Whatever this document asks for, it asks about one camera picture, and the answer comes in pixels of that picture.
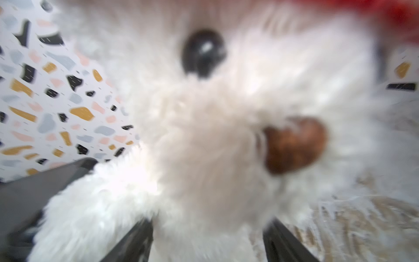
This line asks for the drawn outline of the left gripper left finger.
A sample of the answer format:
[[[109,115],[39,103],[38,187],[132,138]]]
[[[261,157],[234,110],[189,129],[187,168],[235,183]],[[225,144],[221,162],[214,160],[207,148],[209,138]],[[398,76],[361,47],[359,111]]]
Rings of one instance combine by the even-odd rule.
[[[100,262],[148,262],[152,244],[152,221],[142,219]]]

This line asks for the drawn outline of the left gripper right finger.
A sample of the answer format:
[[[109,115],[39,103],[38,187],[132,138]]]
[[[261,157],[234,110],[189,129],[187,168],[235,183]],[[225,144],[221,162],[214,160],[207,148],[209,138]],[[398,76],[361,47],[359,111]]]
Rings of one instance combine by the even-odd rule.
[[[277,218],[263,231],[263,241],[268,262],[319,262]]]

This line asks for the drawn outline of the white teddy bear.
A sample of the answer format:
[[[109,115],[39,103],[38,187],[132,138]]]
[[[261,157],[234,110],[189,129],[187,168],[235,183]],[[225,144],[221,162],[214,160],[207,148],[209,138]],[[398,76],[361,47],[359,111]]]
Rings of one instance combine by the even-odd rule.
[[[139,142],[52,197],[30,262],[98,262],[142,219],[153,262],[255,262],[251,235],[299,224],[413,155],[379,95],[402,43],[323,42],[272,1],[52,1],[63,37],[117,89]]]

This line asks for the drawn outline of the red white striped sweater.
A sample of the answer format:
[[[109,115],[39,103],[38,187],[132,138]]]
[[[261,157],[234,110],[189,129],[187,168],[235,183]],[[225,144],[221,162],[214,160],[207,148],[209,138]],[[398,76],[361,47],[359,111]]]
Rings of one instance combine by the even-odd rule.
[[[323,42],[419,44],[418,1],[272,1],[291,30]]]

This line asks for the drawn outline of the dark grey hard case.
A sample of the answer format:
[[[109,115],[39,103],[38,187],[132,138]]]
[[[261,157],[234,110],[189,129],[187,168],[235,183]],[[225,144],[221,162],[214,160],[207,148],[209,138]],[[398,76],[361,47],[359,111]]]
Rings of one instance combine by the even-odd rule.
[[[94,158],[83,158],[39,172],[25,178],[1,184],[1,261],[14,262],[5,254],[8,235],[32,219],[48,200],[69,183],[86,175],[98,163]]]

